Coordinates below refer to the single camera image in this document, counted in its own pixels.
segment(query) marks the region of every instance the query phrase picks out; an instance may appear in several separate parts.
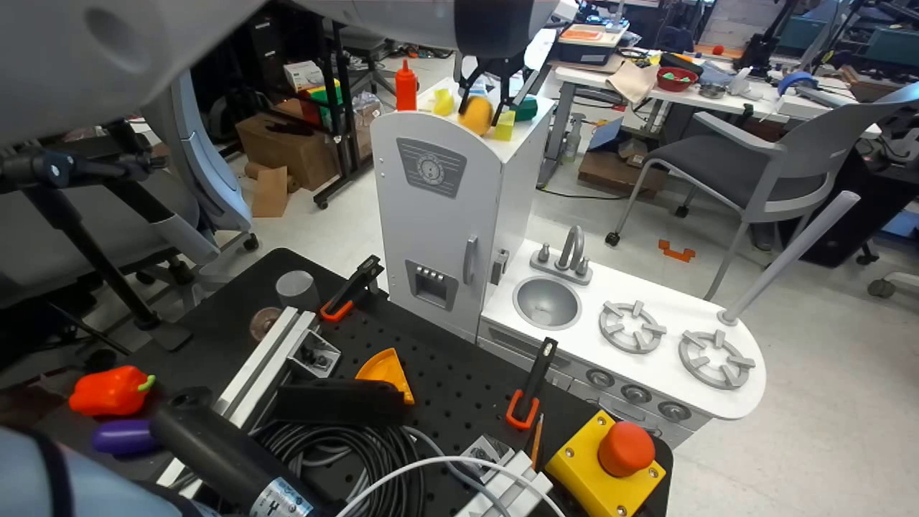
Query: table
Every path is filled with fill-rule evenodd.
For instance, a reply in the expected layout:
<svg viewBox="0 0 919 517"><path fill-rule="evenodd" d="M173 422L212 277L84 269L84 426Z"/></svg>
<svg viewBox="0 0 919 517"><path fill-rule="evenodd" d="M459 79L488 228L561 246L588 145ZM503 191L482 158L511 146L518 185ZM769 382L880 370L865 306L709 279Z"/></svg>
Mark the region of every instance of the table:
<svg viewBox="0 0 919 517"><path fill-rule="evenodd" d="M561 100L558 100L558 112L555 112L555 123L549 134L549 146L547 146L547 161L541 171L541 181L538 187L547 187L549 178L555 177L561 158L564 158L564 135L571 119L571 108L577 92L582 90L600 90L600 92L613 92L605 85L610 75L597 75L597 73L582 73L582 70L571 70L571 67L558 67L555 70L555 80L561 85ZM697 95L697 86L687 90L687 92L667 92L667 90L653 90L647 98L653 100L653 115L647 121L641 119L630 119L623 128L641 135L653 135L656 128L661 123L659 119L667 115L667 108L690 108L690 111L705 111L705 112L722 112L722 115L750 115L759 121L773 121L773 123L789 123L789 121L811 121L818 119L821 112L828 112L828 108L814 103L795 92L788 92L779 98L775 86L763 85L763 80L750 80L750 95L755 98L705 98Z"/></svg>
<svg viewBox="0 0 919 517"><path fill-rule="evenodd" d="M133 363L157 373L162 391L183 391L196 386L221 391L252 352L246 332L249 317L258 309L275 306L274 284L288 270L312 273L320 297L330 297L343 284L343 279L330 270L290 250L274 250L182 319L182 326L196 335L196 343L176 353L143 349ZM505 401L511 389L524 382L524 370L511 368L509 363L501 363L498 356L417 319L413 314L400 312L396 306L387 306L384 299L368 303L338 329L323 329L323 336L344 353L335 370L343 379L351 379L357 368L379 349L396 349L417 393L412 426L437 437L445 452L463 452L480 434L498 437L518 448L524 447L524 437L509 431L503 422ZM580 404L547 382L542 409L547 464L549 455L558 452L595 415L595 405ZM67 409L54 409L37 422L37 429L133 481L152 481L169 464L169 455L133 464L96 455L88 448L93 422L68 415ZM667 516L669 481L674 474L673 452L659 439L656 447L659 464L669 471L669 477L647 504L647 517ZM577 507L558 490L551 495L567 513L577 516ZM447 510L463 510L472 495L447 481L429 484L429 500L435 507L432 516L445 516Z"/></svg>

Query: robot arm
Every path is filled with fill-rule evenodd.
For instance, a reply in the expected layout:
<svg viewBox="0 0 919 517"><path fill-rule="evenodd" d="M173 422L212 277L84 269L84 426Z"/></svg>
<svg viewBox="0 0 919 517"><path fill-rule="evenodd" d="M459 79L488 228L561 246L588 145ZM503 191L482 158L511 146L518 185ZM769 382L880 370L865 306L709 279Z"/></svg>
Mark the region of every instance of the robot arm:
<svg viewBox="0 0 919 517"><path fill-rule="evenodd" d="M30 0L0 17L0 146L136 115L265 0ZM558 0L288 0L381 37L511 59Z"/></svg>

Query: gray floor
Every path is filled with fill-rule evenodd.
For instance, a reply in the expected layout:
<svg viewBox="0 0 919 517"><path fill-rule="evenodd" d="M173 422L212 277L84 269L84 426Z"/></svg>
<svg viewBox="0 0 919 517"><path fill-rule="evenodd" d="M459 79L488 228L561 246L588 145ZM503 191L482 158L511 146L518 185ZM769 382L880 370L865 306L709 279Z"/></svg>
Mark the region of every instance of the gray floor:
<svg viewBox="0 0 919 517"><path fill-rule="evenodd" d="M595 194L567 164L551 191ZM591 261L705 293L736 225L713 205L687 223L669 217L680 200L669 187L641 205L617 250L604 246L620 202L538 197L528 240L564 241L570 225L588 234ZM320 214L307 194L294 197L282 223L258 223L268 248L290 248L348 277L368 253L381 253L374 174ZM693 266L659 253L659 240L696 248ZM733 303L768 266L755 248L726 277L717 303ZM919 260L881 248L870 269L825 270L795 266L745 317L759 336L769 389L745 422L713 422L674 452L673 516L916 516L919 495L919 299L870 299L868 283L891 270L919 270Z"/></svg>

